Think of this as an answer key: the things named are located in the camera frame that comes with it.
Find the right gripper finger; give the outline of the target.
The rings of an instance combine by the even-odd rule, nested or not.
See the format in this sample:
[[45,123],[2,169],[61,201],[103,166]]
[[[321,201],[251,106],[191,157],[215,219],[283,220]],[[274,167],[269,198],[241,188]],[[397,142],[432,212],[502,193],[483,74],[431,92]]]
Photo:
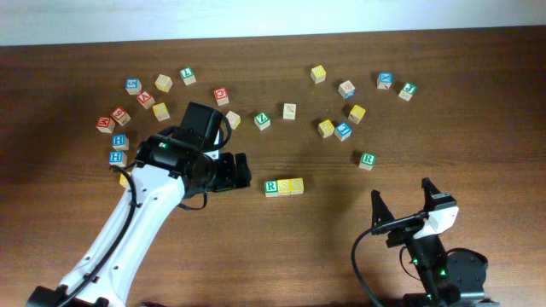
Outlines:
[[423,189],[425,197],[423,210],[433,211],[437,205],[437,201],[433,198],[433,196],[436,194],[440,194],[440,191],[436,188],[436,186],[428,177],[425,177],[421,180],[421,188]]
[[371,192],[372,202],[372,227],[375,229],[388,229],[394,221],[394,216],[389,211],[386,203],[380,196],[380,191]]

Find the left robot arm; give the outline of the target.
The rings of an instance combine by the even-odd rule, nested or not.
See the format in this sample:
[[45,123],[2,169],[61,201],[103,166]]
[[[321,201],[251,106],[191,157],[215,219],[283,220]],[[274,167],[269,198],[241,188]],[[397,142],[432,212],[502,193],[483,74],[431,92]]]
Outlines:
[[112,166],[128,182],[90,249],[55,289],[38,286],[27,305],[124,306],[136,272],[162,224],[197,194],[247,188],[252,173],[243,153],[222,153],[231,138],[228,118],[190,102],[178,126],[139,144],[128,166]]

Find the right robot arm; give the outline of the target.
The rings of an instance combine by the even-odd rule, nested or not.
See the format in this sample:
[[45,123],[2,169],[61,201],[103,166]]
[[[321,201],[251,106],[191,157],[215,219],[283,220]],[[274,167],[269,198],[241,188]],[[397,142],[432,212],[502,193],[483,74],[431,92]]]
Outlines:
[[423,285],[423,293],[408,293],[403,306],[475,306],[485,299],[488,259],[466,248],[444,249],[440,235],[455,223],[456,199],[439,191],[429,178],[421,180],[425,203],[417,213],[395,218],[380,192],[371,192],[372,234],[387,235],[389,248],[402,246]]

